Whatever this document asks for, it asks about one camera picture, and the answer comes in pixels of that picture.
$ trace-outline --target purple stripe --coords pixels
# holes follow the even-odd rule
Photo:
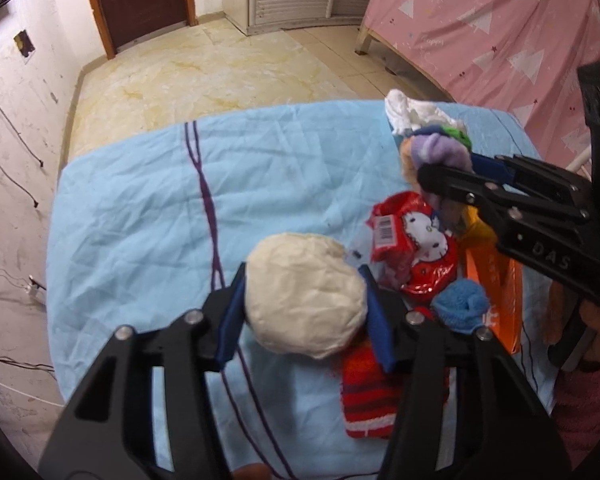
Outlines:
[[[219,278],[220,285],[222,286],[222,288],[225,287],[224,272],[222,270],[222,263],[220,261],[220,254],[219,254],[219,248],[218,248],[218,220],[216,219],[216,207],[214,205],[213,197],[211,195],[211,190],[206,181],[205,174],[202,170],[202,156],[200,155],[200,136],[198,135],[198,126],[197,126],[196,122],[194,121],[194,123],[193,123],[193,133],[194,133],[194,138],[195,138],[195,142],[196,142],[196,153],[198,155],[197,159],[196,159],[196,156],[194,155],[193,149],[191,147],[189,123],[185,123],[184,133],[185,133],[185,140],[187,142],[187,151],[189,152],[189,158],[191,159],[191,162],[193,163],[194,168],[196,168],[196,171],[198,172],[198,177],[200,180],[200,193],[202,195],[202,200],[205,205],[205,214],[206,214],[206,220],[208,221],[208,224],[209,224],[209,232],[211,233],[211,243],[212,243],[212,247],[213,247],[212,265],[211,265],[211,290],[216,290],[216,275]],[[244,355],[242,354],[240,347],[238,347],[238,354],[240,355],[240,361],[243,362]],[[246,427],[244,421],[242,420],[242,416],[240,415],[238,404],[235,402],[234,396],[231,392],[231,388],[229,387],[229,381],[227,380],[224,372],[221,373],[221,376],[222,376],[222,384],[224,384],[224,389],[226,390],[226,394],[229,398],[229,403],[231,404],[232,409],[234,410],[235,418],[237,419],[238,424],[240,425],[240,428],[241,428],[242,432],[244,433],[245,438],[249,441],[249,443],[251,444],[251,447],[253,447],[253,450],[256,452],[256,454],[258,455],[260,460],[262,460],[262,463],[265,464],[267,467],[269,467],[269,469],[271,469],[272,474],[276,478],[282,479],[283,477],[269,463],[269,461],[266,459],[264,454],[261,452],[261,450],[256,445],[254,439],[249,434],[249,431],[247,430],[247,427]],[[250,379],[248,379],[247,382],[250,385],[249,390],[251,392],[251,395],[254,396],[254,391],[252,391],[253,384],[251,383]],[[262,412],[262,407],[260,406],[260,403],[257,402],[255,398],[254,398],[254,403],[256,404],[256,409],[258,410],[259,415],[263,419],[263,425],[266,426],[266,428],[268,428],[268,424],[266,424],[266,421],[264,420],[264,413]],[[267,434],[272,439],[272,444],[274,445],[276,452],[278,452],[280,450],[280,446],[278,446],[278,443],[273,438],[273,434],[272,433],[270,434],[269,432],[267,432]],[[284,456],[282,456],[282,452],[279,453],[279,457],[280,457],[281,462],[285,466],[285,469],[287,470],[287,472],[289,472],[290,468],[288,466],[288,462],[286,461]],[[295,476],[293,476],[293,473],[289,473],[289,475],[292,476],[293,480],[298,480]]]
[[[375,473],[359,473],[359,474],[355,474],[355,475],[346,475],[346,476],[341,476],[340,478],[336,478],[335,480],[349,480],[349,478],[359,478],[361,476],[371,476],[371,475],[377,475],[379,474],[379,471],[376,471]]]
[[[242,371],[244,371],[244,377],[247,379],[247,386],[249,388],[249,393],[251,394],[251,397],[253,397],[253,403],[255,404],[256,410],[262,420],[262,425],[264,426],[264,431],[267,433],[267,435],[269,435],[269,440],[273,444],[273,447],[276,450],[276,454],[279,457],[280,462],[282,462],[282,465],[284,466],[284,468],[286,470],[286,474],[288,474],[292,478],[292,480],[298,480],[298,477],[296,477],[296,475],[294,475],[294,472],[292,471],[291,466],[289,465],[289,462],[286,460],[285,455],[282,453],[282,450],[280,449],[280,446],[278,445],[276,438],[273,436],[273,431],[271,431],[271,428],[269,427],[267,418],[264,415],[264,410],[262,409],[262,405],[260,404],[260,400],[258,399],[258,396],[256,394],[256,389],[253,386],[253,380],[251,379],[251,373],[249,372],[249,368],[247,367],[247,361],[244,358],[244,354],[242,353],[242,349],[240,347],[238,347],[238,357],[240,358],[240,364],[242,365]]]

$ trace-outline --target pink sleeve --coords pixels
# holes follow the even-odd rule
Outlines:
[[[560,372],[553,418],[575,468],[600,439],[600,370]]]

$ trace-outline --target purple sock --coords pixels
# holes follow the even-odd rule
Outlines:
[[[411,161],[416,170],[424,164],[443,164],[473,173],[469,150],[454,138],[440,134],[414,136],[411,141]],[[422,197],[432,208],[440,210],[439,196],[423,192]]]

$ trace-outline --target barcode label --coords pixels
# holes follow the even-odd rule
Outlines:
[[[396,244],[394,217],[391,215],[376,217],[374,224],[374,245],[376,248],[393,247]]]

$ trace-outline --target white crumpled ball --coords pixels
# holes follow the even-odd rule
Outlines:
[[[251,251],[245,309],[264,348],[322,359],[350,343],[366,318],[366,283],[344,255],[332,238],[295,233]]]

